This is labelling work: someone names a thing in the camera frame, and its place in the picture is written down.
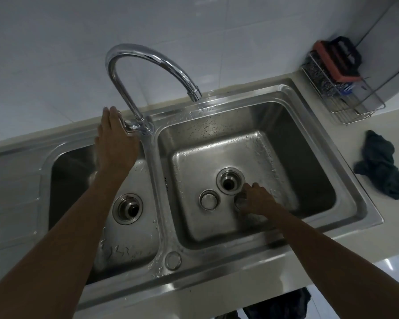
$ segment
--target drain strainer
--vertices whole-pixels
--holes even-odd
[[[217,192],[212,189],[204,190],[199,195],[199,205],[206,211],[212,211],[220,204],[220,197]]]
[[[121,225],[134,223],[143,211],[143,203],[138,195],[126,193],[118,198],[112,208],[112,216]]]
[[[225,168],[219,172],[216,184],[219,190],[226,195],[235,195],[243,187],[244,175],[236,168]]]

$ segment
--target double basin sink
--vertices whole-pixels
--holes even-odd
[[[285,253],[272,224],[235,209],[244,182],[258,182],[331,237],[383,221],[291,80],[150,115],[156,130],[141,136],[109,211],[79,311],[129,294],[134,303]],[[51,166],[49,229],[94,179],[95,151],[86,145],[93,137],[73,138]]]

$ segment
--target wire basket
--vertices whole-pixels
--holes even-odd
[[[343,124],[362,121],[385,108],[385,103],[363,78],[355,83],[335,82],[316,51],[309,52],[302,70],[328,111]]]

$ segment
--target left hand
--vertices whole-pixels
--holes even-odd
[[[123,129],[115,106],[103,109],[95,138],[99,171],[124,180],[139,155],[139,138]]]

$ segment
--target chrome faucet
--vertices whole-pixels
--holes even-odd
[[[159,53],[154,49],[135,44],[120,44],[114,46],[106,54],[105,66],[108,71],[109,78],[111,78],[112,83],[117,88],[117,91],[120,93],[127,106],[133,112],[134,117],[136,118],[136,123],[134,124],[124,121],[121,117],[121,121],[123,123],[123,126],[126,128],[126,131],[133,132],[137,130],[144,135],[150,135],[154,132],[154,124],[152,123],[150,117],[144,117],[143,114],[139,111],[115,70],[115,64],[117,63],[117,60],[121,57],[126,56],[143,58],[150,62],[153,62],[154,64],[159,65],[170,74],[172,74],[174,77],[176,77],[181,82],[181,84],[185,86],[186,90],[188,91],[188,95],[192,101],[199,101],[201,99],[201,92],[198,89],[198,86],[194,84],[188,74],[186,74],[185,71],[181,69],[178,64],[176,64],[170,58],[164,56],[162,53]]]

